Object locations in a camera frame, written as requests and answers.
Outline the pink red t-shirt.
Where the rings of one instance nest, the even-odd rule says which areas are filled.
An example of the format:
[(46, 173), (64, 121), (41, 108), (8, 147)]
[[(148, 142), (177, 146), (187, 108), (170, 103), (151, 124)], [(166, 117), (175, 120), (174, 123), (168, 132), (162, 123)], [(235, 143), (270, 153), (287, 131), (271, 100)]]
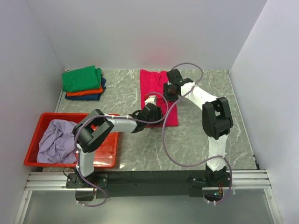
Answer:
[[(145, 100), (150, 95), (157, 96), (157, 106), (161, 107), (162, 117), (167, 112), (166, 102), (160, 94), (163, 95), (164, 83), (168, 82), (168, 77), (166, 71), (156, 72), (156, 71), (147, 71), (144, 69), (140, 70), (140, 98), (141, 98), (141, 108), (145, 106)], [(178, 110), (177, 106), (169, 113), (168, 119), (166, 121), (165, 127), (178, 126)]]

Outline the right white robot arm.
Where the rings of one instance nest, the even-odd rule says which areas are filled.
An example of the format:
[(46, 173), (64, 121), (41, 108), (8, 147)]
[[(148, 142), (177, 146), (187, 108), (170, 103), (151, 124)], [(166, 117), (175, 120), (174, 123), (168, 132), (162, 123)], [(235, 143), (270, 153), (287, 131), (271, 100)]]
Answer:
[(228, 100), (216, 97), (196, 85), (189, 78), (183, 79), (178, 69), (166, 72), (168, 82), (164, 84), (164, 97), (173, 104), (167, 110), (163, 127), (172, 109), (183, 98), (190, 100), (202, 111), (202, 127), (208, 136), (209, 153), (205, 161), (205, 181), (216, 186), (229, 178), (225, 161), (226, 142), (233, 119)]

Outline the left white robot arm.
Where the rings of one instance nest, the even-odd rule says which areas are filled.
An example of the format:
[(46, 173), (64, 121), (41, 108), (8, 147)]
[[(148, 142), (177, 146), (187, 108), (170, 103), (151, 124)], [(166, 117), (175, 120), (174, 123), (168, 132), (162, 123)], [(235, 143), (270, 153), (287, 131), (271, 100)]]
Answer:
[(87, 188), (95, 183), (95, 151), (110, 133), (137, 133), (149, 124), (160, 124), (162, 120), (161, 107), (153, 103), (147, 103), (141, 110), (127, 116), (108, 115), (100, 109), (93, 110), (72, 131), (78, 152), (75, 169), (78, 184)]

